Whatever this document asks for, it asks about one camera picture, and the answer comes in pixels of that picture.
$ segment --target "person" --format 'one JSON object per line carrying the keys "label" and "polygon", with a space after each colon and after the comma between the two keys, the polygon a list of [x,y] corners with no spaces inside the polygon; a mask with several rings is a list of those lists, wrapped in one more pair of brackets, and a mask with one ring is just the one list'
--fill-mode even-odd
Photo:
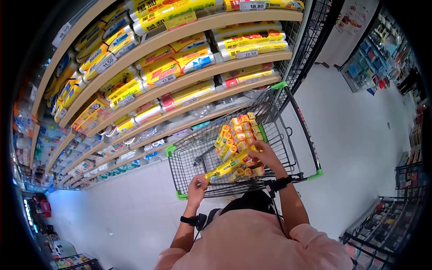
{"label": "person", "polygon": [[[252,144],[259,150],[248,151],[254,161],[267,165],[276,179],[288,177],[270,145],[260,140]],[[191,180],[184,217],[196,216],[206,188],[204,175]],[[344,245],[309,225],[294,185],[289,183],[278,192],[281,224],[273,209],[265,205],[271,201],[268,195],[261,190],[246,192],[219,210],[195,242],[194,227],[180,222],[170,248],[160,253],[155,270],[352,269]]]}

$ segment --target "pink shirt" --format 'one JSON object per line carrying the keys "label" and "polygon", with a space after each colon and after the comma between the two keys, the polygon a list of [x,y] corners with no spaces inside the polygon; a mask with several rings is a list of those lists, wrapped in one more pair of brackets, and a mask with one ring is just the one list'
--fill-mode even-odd
{"label": "pink shirt", "polygon": [[293,240],[283,235],[275,215],[231,210],[215,217],[190,252],[162,251],[155,270],[353,268],[344,245],[309,224],[296,226],[289,235]]}

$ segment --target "white price label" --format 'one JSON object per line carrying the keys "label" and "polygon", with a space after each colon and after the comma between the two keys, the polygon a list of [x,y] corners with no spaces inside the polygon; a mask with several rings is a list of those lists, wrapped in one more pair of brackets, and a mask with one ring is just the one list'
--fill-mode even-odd
{"label": "white price label", "polygon": [[265,1],[247,1],[240,2],[240,11],[264,10],[266,9]]}
{"label": "white price label", "polygon": [[104,60],[100,61],[96,66],[96,72],[101,74],[105,69],[109,68],[112,64],[117,62],[114,54],[109,54]]}
{"label": "white price label", "polygon": [[30,93],[30,99],[32,101],[35,101],[35,97],[36,97],[36,93],[38,92],[38,89],[36,88],[36,86],[32,87],[32,92]]}
{"label": "white price label", "polygon": [[71,25],[69,22],[67,22],[63,27],[60,29],[60,31],[57,33],[55,39],[53,40],[52,44],[58,48],[60,46],[61,41],[66,36],[66,34],[69,32],[71,28]]}
{"label": "white price label", "polygon": [[192,103],[194,103],[194,102],[197,102],[198,100],[199,100],[199,98],[193,98],[193,99],[191,99],[191,100],[188,100],[188,101],[186,101],[186,102],[183,102],[183,106],[186,106],[186,105],[192,104]]}
{"label": "white price label", "polygon": [[154,84],[155,84],[155,86],[159,87],[159,86],[162,86],[162,85],[164,85],[166,83],[172,82],[175,79],[176,79],[175,75],[171,74],[169,76],[166,76],[166,77],[164,77],[162,79],[159,79],[159,80],[155,81]]}
{"label": "white price label", "polygon": [[66,113],[67,113],[67,109],[65,109],[65,108],[61,109],[61,111],[58,114],[58,117],[60,119],[63,119],[63,117],[65,116]]}
{"label": "white price label", "polygon": [[261,77],[257,77],[257,78],[252,78],[252,79],[247,79],[245,81],[245,84],[249,84],[249,83],[256,83],[257,81],[259,81],[261,79]]}
{"label": "white price label", "polygon": [[243,51],[237,53],[237,59],[243,59],[248,57],[254,57],[258,55],[258,49],[250,50],[250,51]]}
{"label": "white price label", "polygon": [[131,103],[135,98],[133,97],[133,95],[128,96],[127,98],[123,99],[122,101],[120,101],[119,103],[117,103],[118,106],[123,107],[129,103]]}

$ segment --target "wire mesh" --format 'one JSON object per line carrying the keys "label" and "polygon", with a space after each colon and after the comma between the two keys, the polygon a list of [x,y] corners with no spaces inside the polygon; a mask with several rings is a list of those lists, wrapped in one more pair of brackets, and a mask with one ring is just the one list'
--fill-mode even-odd
{"label": "wire mesh", "polygon": [[[279,114],[278,109],[274,106],[274,97],[271,96],[271,93],[264,93],[258,100],[214,120],[175,144],[176,149],[169,157],[169,164],[175,188],[179,194],[187,194],[188,185],[194,176],[208,173],[223,164],[222,160],[217,157],[213,144],[223,125],[229,124],[232,118],[248,112],[253,112],[257,123],[263,125],[268,143],[288,174],[293,176],[293,182],[304,180],[298,162],[290,160],[287,154],[283,139],[285,136],[289,139],[289,136],[286,130],[280,130],[276,125],[276,117]],[[292,152],[290,156],[295,156],[292,144],[289,145],[288,150]],[[204,197],[220,197],[263,189],[264,181],[269,179],[274,180],[275,174],[268,167],[265,167],[262,176],[243,177],[233,183],[228,181],[229,175],[225,175],[209,184]]]}

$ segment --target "white tile floor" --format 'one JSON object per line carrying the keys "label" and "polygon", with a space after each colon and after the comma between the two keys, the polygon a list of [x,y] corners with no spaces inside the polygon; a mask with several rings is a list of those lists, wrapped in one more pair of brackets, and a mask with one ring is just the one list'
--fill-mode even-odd
{"label": "white tile floor", "polygon": [[[314,66],[295,94],[315,143],[324,175],[296,189],[311,224],[337,238],[378,195],[395,195],[394,167],[409,149],[413,103],[393,87],[353,94],[334,68]],[[291,107],[283,112],[305,176],[314,166]],[[49,195],[50,222],[77,252],[105,269],[152,269],[169,247],[186,206],[178,201],[168,161],[102,183],[87,191]],[[199,212],[226,205],[205,199]],[[107,229],[113,232],[110,236]]]}

